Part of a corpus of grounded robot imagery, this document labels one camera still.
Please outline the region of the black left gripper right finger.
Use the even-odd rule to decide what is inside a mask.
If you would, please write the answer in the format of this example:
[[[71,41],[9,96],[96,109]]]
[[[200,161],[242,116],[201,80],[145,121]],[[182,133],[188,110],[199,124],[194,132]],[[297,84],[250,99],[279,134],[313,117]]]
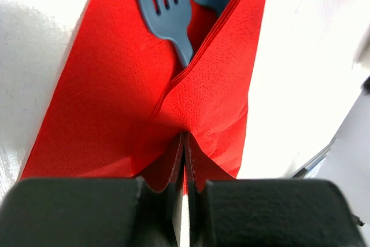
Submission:
[[[184,136],[191,246],[364,246],[339,188],[322,179],[241,179]]]

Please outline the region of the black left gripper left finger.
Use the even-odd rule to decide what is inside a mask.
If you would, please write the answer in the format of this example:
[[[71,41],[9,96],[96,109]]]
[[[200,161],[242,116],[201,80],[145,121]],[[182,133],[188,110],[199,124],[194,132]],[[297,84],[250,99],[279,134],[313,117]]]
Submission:
[[[29,178],[1,205],[2,246],[178,246],[184,136],[133,178]]]

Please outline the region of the red paper napkin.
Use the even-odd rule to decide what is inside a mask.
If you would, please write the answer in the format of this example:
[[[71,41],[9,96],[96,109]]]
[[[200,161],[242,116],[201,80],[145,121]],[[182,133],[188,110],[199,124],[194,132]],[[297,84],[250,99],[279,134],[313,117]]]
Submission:
[[[184,131],[236,176],[264,6],[231,0],[216,17],[193,3],[184,69],[136,0],[90,0],[21,177],[132,177]]]

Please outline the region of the blue plastic fork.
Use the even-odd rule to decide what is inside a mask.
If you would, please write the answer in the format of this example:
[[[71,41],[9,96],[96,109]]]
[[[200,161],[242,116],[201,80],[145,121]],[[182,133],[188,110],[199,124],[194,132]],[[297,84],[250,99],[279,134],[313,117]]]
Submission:
[[[187,29],[191,21],[190,0],[138,0],[141,15],[153,35],[173,43],[185,68],[194,55]]]

